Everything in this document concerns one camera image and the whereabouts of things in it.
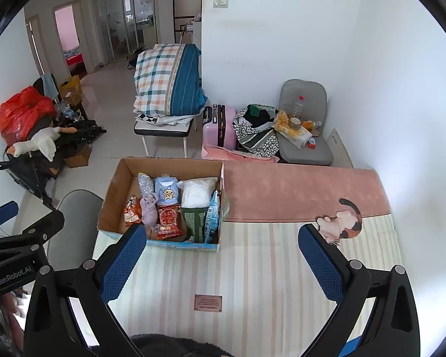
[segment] pink suitcase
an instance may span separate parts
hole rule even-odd
[[[237,139],[233,129],[235,115],[236,110],[224,104],[214,104],[213,109],[206,107],[203,112],[203,147],[236,149]]]

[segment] bed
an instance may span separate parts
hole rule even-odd
[[[80,46],[70,49],[69,51],[63,51],[68,66],[73,66],[78,63],[83,63],[83,54],[81,53]]]
[[[340,196],[362,213],[360,234],[340,240],[347,259],[385,270],[401,263],[388,202],[374,171],[225,162],[224,176],[231,206],[221,250],[146,247],[119,299],[109,303],[127,334],[189,337],[241,357],[300,356],[335,303],[322,293],[297,234],[303,224],[317,226],[314,214],[340,210]],[[94,259],[114,242],[100,231]],[[195,294],[221,295],[222,312],[195,311]],[[372,305],[366,302],[350,339],[362,334]]]

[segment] pink wall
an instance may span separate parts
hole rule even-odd
[[[55,11],[56,25],[59,39],[64,51],[76,48],[79,45],[74,23],[73,7],[71,5]]]

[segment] snack wrapper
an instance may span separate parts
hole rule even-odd
[[[178,226],[180,205],[158,206],[160,229],[155,240],[163,240],[168,237],[179,236],[183,231]]]
[[[132,195],[124,207],[125,226],[130,227],[133,223],[142,223],[141,218],[140,199],[136,195]]]
[[[149,175],[139,173],[137,175],[137,183],[139,184],[140,194],[142,196],[148,193],[153,193],[153,181]]]

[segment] towel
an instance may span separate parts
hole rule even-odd
[[[50,99],[58,98],[59,93],[51,74],[46,73],[44,75],[41,75],[41,79],[43,80],[43,93],[45,94],[45,96]]]

